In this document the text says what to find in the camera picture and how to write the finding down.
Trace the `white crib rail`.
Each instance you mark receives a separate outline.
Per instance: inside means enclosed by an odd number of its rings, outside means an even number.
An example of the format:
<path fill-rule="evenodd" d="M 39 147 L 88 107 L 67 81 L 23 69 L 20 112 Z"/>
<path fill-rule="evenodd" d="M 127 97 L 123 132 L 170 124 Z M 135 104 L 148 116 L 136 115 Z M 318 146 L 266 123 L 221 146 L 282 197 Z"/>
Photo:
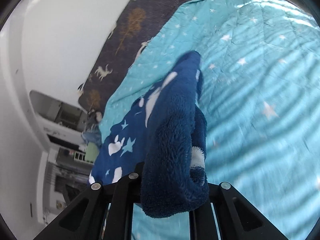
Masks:
<path fill-rule="evenodd" d="M 85 163 L 86 162 L 86 154 L 82 153 L 82 152 L 74 152 L 74 161 L 78 161 L 81 163 Z"/>

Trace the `dark deer-print bed sheet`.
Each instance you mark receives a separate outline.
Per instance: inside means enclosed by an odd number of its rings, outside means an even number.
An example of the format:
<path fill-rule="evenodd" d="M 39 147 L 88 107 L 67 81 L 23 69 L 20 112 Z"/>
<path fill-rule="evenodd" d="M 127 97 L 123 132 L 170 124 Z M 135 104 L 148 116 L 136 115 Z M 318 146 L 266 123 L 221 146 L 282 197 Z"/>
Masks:
<path fill-rule="evenodd" d="M 79 105 L 104 112 L 127 71 L 180 5 L 191 0 L 130 0 L 81 88 Z"/>

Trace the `navy fleece star-print garment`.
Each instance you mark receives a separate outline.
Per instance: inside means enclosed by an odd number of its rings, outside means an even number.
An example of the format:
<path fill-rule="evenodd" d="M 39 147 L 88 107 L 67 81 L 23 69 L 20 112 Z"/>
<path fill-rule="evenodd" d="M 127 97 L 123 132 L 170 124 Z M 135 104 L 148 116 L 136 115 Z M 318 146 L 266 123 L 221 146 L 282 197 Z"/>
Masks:
<path fill-rule="evenodd" d="M 189 51 L 114 124 L 89 175 L 89 183 L 116 183 L 143 163 L 142 209 L 152 218 L 195 210 L 208 198 L 206 130 L 197 106 L 200 54 Z"/>

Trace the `green cushion by crib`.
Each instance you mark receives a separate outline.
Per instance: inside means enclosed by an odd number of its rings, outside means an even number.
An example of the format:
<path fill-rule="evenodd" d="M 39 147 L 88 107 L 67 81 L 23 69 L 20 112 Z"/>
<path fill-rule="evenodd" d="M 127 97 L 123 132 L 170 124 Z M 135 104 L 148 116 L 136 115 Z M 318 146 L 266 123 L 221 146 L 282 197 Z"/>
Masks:
<path fill-rule="evenodd" d="M 93 142 L 89 142 L 86 148 L 85 161 L 93 164 L 98 154 L 99 148 L 97 147 L 97 145 Z"/>

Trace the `blue denim garment pile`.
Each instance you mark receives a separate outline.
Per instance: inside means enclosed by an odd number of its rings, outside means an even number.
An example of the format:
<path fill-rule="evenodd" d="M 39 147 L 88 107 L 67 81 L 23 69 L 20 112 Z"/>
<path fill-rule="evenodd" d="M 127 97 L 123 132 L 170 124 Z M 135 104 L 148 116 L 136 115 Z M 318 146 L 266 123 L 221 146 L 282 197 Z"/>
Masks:
<path fill-rule="evenodd" d="M 98 148 L 102 146 L 101 131 L 99 129 L 99 123 L 101 122 L 103 115 L 101 112 L 91 110 L 88 112 L 87 119 L 85 121 L 85 128 L 81 133 L 83 141 L 88 145 L 90 142 L 94 143 Z"/>

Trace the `turquoise star-print quilt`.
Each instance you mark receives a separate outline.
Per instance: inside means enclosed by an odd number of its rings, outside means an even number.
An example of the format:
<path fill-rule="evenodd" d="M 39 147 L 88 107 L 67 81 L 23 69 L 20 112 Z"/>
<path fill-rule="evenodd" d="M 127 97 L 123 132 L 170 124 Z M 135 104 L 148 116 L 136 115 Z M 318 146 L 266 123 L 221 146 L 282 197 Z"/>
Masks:
<path fill-rule="evenodd" d="M 285 0 L 192 0 L 129 68 L 106 104 L 110 134 L 186 51 L 201 54 L 206 173 L 231 183 L 287 238 L 319 219 L 319 26 Z"/>

